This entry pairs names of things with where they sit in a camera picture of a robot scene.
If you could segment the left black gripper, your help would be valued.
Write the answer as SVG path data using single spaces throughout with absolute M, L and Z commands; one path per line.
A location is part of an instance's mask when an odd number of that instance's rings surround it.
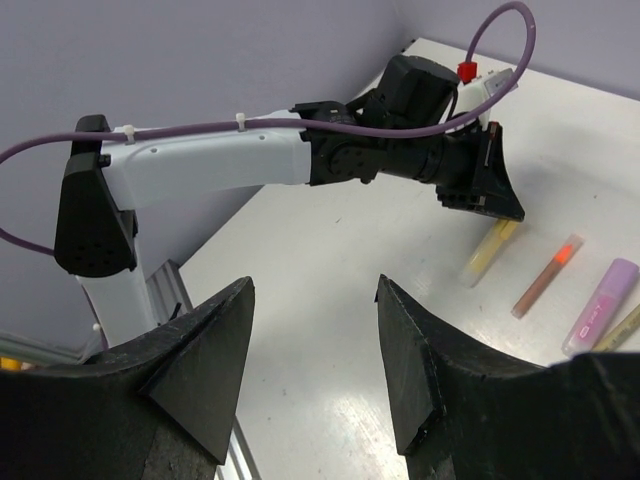
M 472 186 L 484 140 L 482 197 L 485 213 L 522 222 L 525 212 L 506 170 L 503 128 L 498 122 L 491 121 L 483 129 L 475 121 L 461 133 L 389 140 L 379 171 L 435 185 L 437 198 L 444 207 L 473 210 L 480 199 L 479 194 L 472 193 Z

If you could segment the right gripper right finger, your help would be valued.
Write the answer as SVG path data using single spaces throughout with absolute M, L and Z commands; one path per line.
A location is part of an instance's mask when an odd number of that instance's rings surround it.
M 635 479 L 639 357 L 541 367 L 491 348 L 381 277 L 380 350 L 412 479 Z

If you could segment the yellow highlighter pen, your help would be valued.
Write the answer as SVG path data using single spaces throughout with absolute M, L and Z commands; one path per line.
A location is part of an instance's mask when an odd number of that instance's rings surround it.
M 478 283 L 518 225 L 519 222 L 504 219 L 493 224 L 462 270 L 460 279 L 465 286 L 471 288 Z

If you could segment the orange thin pen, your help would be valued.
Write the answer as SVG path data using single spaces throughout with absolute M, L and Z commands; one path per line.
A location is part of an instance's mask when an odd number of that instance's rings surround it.
M 513 306 L 511 314 L 516 319 L 525 316 L 583 244 L 584 239 L 577 234 L 572 234 L 567 238 Z

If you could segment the yellow thin pen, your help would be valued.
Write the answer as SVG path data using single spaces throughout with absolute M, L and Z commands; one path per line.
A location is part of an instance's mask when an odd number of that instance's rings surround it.
M 626 342 L 639 329 L 640 305 L 605 335 L 593 348 L 594 352 L 612 352 Z

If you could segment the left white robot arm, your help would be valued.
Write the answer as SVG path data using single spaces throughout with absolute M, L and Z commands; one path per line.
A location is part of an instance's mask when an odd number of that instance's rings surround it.
M 516 86 L 511 70 L 475 74 L 398 55 L 349 103 L 304 103 L 229 130 L 111 130 L 81 118 L 59 202 L 54 256 L 88 296 L 108 346 L 161 322 L 137 252 L 139 208 L 183 194 L 246 186 L 325 186 L 386 174 L 432 184 L 447 208 L 520 222 L 503 130 L 481 105 Z

